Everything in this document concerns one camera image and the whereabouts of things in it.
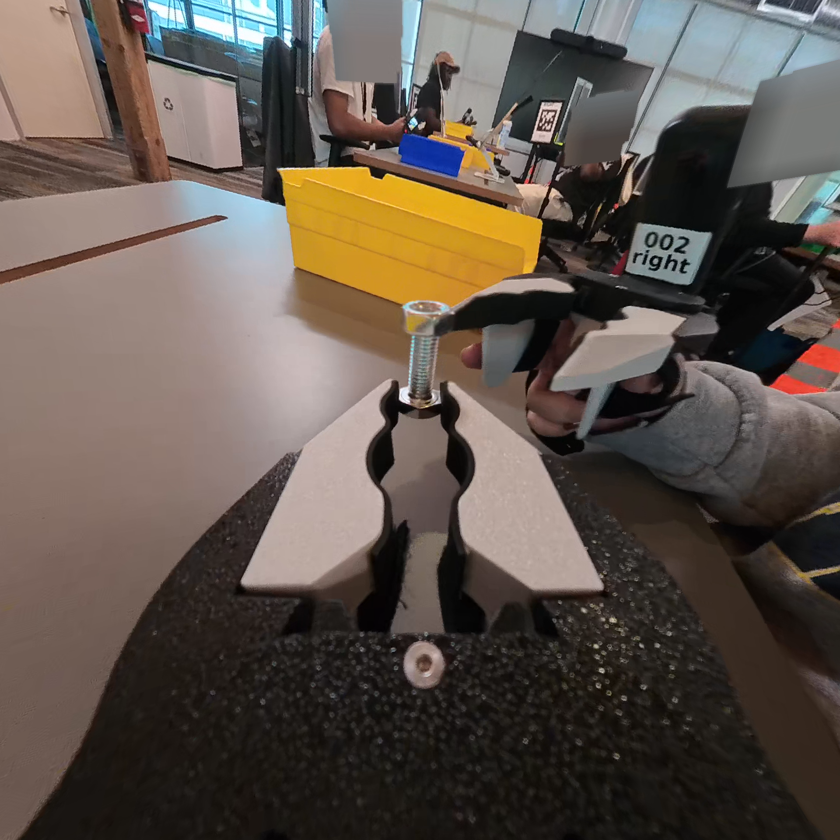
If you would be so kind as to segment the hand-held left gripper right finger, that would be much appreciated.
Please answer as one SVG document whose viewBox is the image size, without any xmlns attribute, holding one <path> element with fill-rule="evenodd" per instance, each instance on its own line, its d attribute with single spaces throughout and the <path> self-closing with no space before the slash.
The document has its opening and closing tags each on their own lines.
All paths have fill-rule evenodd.
<svg viewBox="0 0 840 840">
<path fill-rule="evenodd" d="M 439 563 L 443 616 L 498 616 L 603 582 L 539 451 L 458 385 L 440 386 L 446 467 L 458 483 Z"/>
</svg>

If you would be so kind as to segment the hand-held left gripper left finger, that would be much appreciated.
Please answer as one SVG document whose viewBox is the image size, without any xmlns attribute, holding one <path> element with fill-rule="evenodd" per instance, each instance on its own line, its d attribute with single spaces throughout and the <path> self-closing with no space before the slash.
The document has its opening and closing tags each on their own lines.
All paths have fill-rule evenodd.
<svg viewBox="0 0 840 840">
<path fill-rule="evenodd" d="M 240 581 L 249 594 L 389 602 L 401 533 L 382 481 L 394 466 L 396 380 L 386 380 L 301 450 Z"/>
</svg>

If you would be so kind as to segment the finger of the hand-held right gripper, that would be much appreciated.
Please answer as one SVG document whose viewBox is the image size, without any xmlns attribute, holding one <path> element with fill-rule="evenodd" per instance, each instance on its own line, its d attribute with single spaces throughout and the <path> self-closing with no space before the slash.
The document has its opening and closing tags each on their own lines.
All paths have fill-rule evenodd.
<svg viewBox="0 0 840 840">
<path fill-rule="evenodd" d="M 685 316 L 652 308 L 622 308 L 613 319 L 580 314 L 570 355 L 554 373 L 552 392 L 578 392 L 656 371 L 666 361 Z"/>
<path fill-rule="evenodd" d="M 449 309 L 435 322 L 434 335 L 480 330 L 482 381 L 498 386 L 539 366 L 576 296 L 571 283 L 556 276 L 510 277 Z"/>
</svg>

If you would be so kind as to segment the silver steel bolt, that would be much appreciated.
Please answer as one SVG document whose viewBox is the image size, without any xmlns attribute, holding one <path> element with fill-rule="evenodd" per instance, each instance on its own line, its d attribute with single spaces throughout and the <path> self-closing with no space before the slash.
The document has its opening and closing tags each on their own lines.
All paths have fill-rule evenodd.
<svg viewBox="0 0 840 840">
<path fill-rule="evenodd" d="M 428 398 L 434 389 L 439 336 L 435 330 L 450 307 L 438 301 L 410 301 L 403 305 L 403 329 L 411 340 L 407 385 L 414 397 Z"/>
</svg>

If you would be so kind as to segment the silver steel nut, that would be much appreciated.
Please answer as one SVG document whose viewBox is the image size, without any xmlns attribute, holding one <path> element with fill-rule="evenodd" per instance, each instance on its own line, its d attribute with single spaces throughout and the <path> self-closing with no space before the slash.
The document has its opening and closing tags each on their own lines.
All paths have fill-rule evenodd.
<svg viewBox="0 0 840 840">
<path fill-rule="evenodd" d="M 412 396 L 408 386 L 404 386 L 397 395 L 397 409 L 400 414 L 412 418 L 436 417 L 442 410 L 440 391 L 432 389 L 428 398 L 418 398 Z"/>
</svg>

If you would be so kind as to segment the large yellow plastic bin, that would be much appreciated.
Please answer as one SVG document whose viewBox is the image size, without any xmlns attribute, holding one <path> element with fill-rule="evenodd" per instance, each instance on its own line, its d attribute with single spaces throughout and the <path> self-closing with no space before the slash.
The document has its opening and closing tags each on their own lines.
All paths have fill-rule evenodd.
<svg viewBox="0 0 840 840">
<path fill-rule="evenodd" d="M 453 307 L 539 259 L 534 217 L 365 167 L 278 174 L 295 267 L 399 305 Z"/>
</svg>

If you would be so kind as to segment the person's right forearm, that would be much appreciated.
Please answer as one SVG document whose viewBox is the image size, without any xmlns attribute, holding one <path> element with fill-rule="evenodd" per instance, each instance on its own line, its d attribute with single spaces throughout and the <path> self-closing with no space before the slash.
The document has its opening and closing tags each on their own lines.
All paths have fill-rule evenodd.
<svg viewBox="0 0 840 840">
<path fill-rule="evenodd" d="M 678 356 L 659 374 L 678 402 L 591 441 L 695 495 L 731 525 L 780 529 L 838 503 L 838 392 L 790 395 L 756 374 Z"/>
</svg>

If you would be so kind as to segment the person's right hand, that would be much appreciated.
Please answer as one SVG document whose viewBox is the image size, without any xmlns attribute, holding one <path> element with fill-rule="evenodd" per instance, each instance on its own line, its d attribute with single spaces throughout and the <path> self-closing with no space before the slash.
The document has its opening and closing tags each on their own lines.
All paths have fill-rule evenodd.
<svg viewBox="0 0 840 840">
<path fill-rule="evenodd" d="M 551 345 L 538 362 L 526 394 L 526 419 L 531 431 L 543 437 L 561 437 L 576 431 L 585 412 L 581 389 L 556 392 L 551 388 L 557 370 L 571 354 L 575 324 L 564 320 L 557 328 Z"/>
</svg>

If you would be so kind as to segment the white printed tag sign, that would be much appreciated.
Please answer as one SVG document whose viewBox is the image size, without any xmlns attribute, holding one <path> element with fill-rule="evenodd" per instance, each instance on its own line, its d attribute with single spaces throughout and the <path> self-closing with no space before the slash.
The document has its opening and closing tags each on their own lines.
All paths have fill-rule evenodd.
<svg viewBox="0 0 840 840">
<path fill-rule="evenodd" d="M 540 101 L 535 117 L 531 144 L 557 144 L 564 119 L 565 101 L 543 99 Z"/>
</svg>

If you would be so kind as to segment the wooden background desk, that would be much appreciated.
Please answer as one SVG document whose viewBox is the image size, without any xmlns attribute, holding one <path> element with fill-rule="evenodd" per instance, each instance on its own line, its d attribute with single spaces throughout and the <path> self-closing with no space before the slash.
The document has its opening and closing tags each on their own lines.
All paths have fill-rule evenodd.
<svg viewBox="0 0 840 840">
<path fill-rule="evenodd" d="M 376 176 L 393 174 L 412 182 L 420 182 L 449 193 L 475 198 L 498 207 L 520 208 L 523 198 L 512 178 L 490 177 L 490 173 L 467 167 L 455 176 L 425 170 L 407 164 L 396 149 L 353 149 L 353 161 L 366 166 Z"/>
</svg>

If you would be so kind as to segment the blue storage bin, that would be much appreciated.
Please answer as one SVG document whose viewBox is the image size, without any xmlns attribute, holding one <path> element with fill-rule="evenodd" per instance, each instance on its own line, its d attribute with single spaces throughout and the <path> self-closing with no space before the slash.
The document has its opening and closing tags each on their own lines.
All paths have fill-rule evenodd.
<svg viewBox="0 0 840 840">
<path fill-rule="evenodd" d="M 405 133 L 398 152 L 405 165 L 456 178 L 464 162 L 466 147 L 434 136 Z"/>
</svg>

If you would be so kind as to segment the black hanging jacket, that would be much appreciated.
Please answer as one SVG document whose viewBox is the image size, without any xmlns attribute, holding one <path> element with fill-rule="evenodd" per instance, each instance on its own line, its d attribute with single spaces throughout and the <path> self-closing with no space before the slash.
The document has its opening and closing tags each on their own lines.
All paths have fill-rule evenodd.
<svg viewBox="0 0 840 840">
<path fill-rule="evenodd" d="M 264 39 L 261 78 L 264 200 L 285 205 L 280 169 L 313 167 L 308 97 L 297 88 L 298 49 L 281 37 Z"/>
</svg>

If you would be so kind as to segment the white recycling cabinet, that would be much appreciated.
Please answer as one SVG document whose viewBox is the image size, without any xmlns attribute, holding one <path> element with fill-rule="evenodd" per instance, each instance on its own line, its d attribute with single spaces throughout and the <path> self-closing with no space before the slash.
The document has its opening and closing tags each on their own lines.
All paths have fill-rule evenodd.
<svg viewBox="0 0 840 840">
<path fill-rule="evenodd" d="M 215 172 L 241 170 L 237 78 L 165 56 L 145 57 L 167 157 Z"/>
</svg>

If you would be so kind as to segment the white door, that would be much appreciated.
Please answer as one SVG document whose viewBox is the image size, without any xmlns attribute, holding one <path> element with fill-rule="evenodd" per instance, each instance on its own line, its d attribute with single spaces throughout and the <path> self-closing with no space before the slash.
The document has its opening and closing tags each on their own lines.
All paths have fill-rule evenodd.
<svg viewBox="0 0 840 840">
<path fill-rule="evenodd" d="M 1 2 L 2 140 L 110 139 L 79 1 Z"/>
</svg>

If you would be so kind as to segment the black wall monitor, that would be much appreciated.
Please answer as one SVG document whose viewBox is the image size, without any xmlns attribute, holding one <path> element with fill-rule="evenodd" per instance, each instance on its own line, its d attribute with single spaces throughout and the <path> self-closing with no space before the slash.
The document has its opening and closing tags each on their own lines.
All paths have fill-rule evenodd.
<svg viewBox="0 0 840 840">
<path fill-rule="evenodd" d="M 516 103 L 511 137 L 529 142 L 543 101 L 568 102 L 578 78 L 591 83 L 591 95 L 613 91 L 644 92 L 652 67 L 626 58 L 627 48 L 588 35 L 556 28 L 550 37 L 517 33 L 492 123 Z"/>
</svg>

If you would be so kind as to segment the wooden support post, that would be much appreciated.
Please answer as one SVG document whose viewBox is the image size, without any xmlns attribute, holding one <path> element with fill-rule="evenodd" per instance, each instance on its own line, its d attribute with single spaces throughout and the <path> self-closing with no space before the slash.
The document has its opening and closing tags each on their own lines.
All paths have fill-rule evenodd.
<svg viewBox="0 0 840 840">
<path fill-rule="evenodd" d="M 92 1 L 122 133 L 134 176 L 141 182 L 172 178 L 158 119 L 144 41 L 127 2 Z"/>
</svg>

